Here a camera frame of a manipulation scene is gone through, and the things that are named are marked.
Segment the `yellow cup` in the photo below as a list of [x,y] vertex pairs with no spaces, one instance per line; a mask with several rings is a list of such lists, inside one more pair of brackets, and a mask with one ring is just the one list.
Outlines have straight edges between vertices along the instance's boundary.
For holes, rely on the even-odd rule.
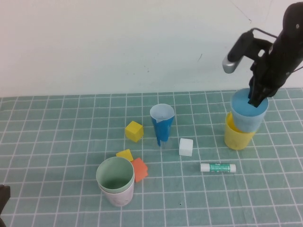
[[229,112],[225,119],[225,144],[233,150],[242,150],[250,143],[251,138],[256,132],[242,132],[236,128],[232,119],[232,113]]

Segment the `paper cup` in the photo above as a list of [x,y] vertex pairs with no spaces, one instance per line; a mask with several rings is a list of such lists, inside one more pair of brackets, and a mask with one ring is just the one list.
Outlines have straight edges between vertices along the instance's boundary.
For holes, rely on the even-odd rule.
[[242,132],[257,131],[269,106],[267,98],[257,108],[248,104],[249,92],[249,88],[241,89],[231,98],[232,118],[235,126]]
[[134,180],[132,181],[132,184],[128,189],[126,189],[125,191],[120,192],[120,193],[108,193],[108,192],[104,191],[101,187],[100,187],[100,189],[105,194],[106,198],[112,205],[114,205],[116,207],[122,207],[122,206],[127,205],[133,198]]
[[161,141],[167,142],[169,139],[170,127],[175,117],[174,108],[167,104],[157,104],[151,108],[150,114],[158,145],[161,146]]
[[226,146],[233,150],[242,150],[247,147],[254,135],[255,132],[245,133],[237,129],[231,113],[226,116],[224,134]]
[[134,167],[123,157],[103,161],[96,172],[98,185],[114,206],[128,204],[134,193]]

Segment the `white cube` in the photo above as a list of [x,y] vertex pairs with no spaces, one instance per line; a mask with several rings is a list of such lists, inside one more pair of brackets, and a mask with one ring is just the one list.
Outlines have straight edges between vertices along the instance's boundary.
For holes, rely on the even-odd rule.
[[190,139],[180,139],[179,155],[192,156],[194,141]]

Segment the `white and blue cup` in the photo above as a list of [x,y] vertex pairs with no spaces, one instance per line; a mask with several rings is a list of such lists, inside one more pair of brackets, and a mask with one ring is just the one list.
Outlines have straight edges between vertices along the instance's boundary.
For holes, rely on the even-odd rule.
[[255,132],[260,127],[268,109],[265,98],[258,107],[248,104],[249,88],[241,89],[232,96],[232,118],[235,126],[242,132]]
[[167,142],[169,139],[170,127],[175,117],[174,108],[167,104],[157,104],[151,108],[150,114],[158,145],[161,146],[161,141]]

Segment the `glue stick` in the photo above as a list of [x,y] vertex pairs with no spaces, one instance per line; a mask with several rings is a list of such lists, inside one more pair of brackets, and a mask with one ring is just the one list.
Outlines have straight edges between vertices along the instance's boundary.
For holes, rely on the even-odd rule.
[[201,163],[201,172],[236,172],[235,164]]

